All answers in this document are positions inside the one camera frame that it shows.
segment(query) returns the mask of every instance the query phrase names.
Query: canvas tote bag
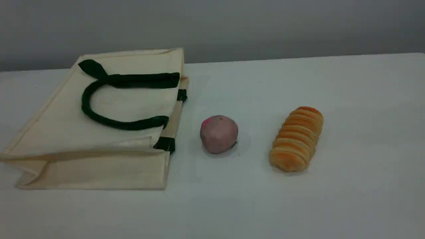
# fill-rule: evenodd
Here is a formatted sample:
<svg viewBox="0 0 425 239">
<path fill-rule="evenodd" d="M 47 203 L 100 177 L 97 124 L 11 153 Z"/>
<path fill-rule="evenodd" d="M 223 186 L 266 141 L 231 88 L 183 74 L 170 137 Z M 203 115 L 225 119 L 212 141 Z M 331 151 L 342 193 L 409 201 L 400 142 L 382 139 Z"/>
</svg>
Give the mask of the canvas tote bag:
<svg viewBox="0 0 425 239">
<path fill-rule="evenodd" d="M 122 130 L 103 125 L 82 110 L 82 94 L 96 79 L 81 62 L 95 62 L 108 75 L 178 73 L 174 88 L 116 88 L 92 94 L 93 112 L 132 122 L 162 116 L 166 127 Z M 0 154 L 24 170 L 21 189 L 164 189 L 188 79 L 183 49 L 84 55 Z"/>
</svg>

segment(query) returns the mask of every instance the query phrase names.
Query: bread loaf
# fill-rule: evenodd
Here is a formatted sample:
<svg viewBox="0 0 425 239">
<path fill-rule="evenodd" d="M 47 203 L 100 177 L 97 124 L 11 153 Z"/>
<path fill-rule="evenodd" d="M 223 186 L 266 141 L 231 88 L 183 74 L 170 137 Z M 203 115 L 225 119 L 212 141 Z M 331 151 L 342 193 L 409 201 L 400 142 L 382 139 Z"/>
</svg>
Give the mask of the bread loaf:
<svg viewBox="0 0 425 239">
<path fill-rule="evenodd" d="M 322 114 L 311 107 L 298 107 L 283 123 L 272 144 L 270 164 L 285 171 L 305 170 L 316 152 L 323 127 Z"/>
</svg>

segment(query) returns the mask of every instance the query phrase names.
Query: gray wall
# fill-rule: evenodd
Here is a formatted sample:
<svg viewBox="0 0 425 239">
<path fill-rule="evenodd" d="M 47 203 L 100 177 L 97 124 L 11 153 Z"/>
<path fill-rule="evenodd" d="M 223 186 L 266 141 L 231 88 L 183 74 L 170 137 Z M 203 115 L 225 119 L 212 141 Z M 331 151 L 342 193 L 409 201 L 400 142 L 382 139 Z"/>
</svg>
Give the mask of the gray wall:
<svg viewBox="0 0 425 239">
<path fill-rule="evenodd" d="M 0 0 L 0 70 L 185 47 L 186 62 L 425 52 L 425 0 Z"/>
</svg>

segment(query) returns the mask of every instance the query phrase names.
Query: bag strap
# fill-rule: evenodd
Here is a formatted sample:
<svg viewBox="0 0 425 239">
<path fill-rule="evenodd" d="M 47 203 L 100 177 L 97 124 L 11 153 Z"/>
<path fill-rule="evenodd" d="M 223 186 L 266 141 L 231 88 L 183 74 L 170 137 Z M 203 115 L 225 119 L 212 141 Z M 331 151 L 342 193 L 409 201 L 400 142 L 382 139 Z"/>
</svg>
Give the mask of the bag strap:
<svg viewBox="0 0 425 239">
<path fill-rule="evenodd" d="M 149 119 L 142 119 L 133 122 L 121 122 L 101 116 L 94 112 L 90 106 L 90 99 L 94 92 L 104 85 L 110 85 L 115 88 L 175 88 L 178 86 L 180 74 L 160 73 L 160 74 L 113 74 L 108 75 L 101 64 L 94 60 L 84 60 L 78 64 L 81 70 L 87 75 L 97 79 L 87 86 L 81 97 L 81 109 L 90 119 L 112 128 L 122 130 L 143 130 L 167 126 L 169 117 L 155 116 Z"/>
</svg>

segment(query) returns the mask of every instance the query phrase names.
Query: pink fruit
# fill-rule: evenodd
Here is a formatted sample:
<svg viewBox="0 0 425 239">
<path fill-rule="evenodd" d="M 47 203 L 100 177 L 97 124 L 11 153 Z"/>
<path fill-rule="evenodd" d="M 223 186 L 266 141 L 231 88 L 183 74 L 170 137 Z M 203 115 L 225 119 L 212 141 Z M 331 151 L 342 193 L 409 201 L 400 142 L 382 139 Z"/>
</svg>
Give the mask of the pink fruit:
<svg viewBox="0 0 425 239">
<path fill-rule="evenodd" d="M 229 117 L 211 116 L 202 122 L 200 136 L 208 152 L 223 153 L 235 145 L 238 138 L 238 125 Z"/>
</svg>

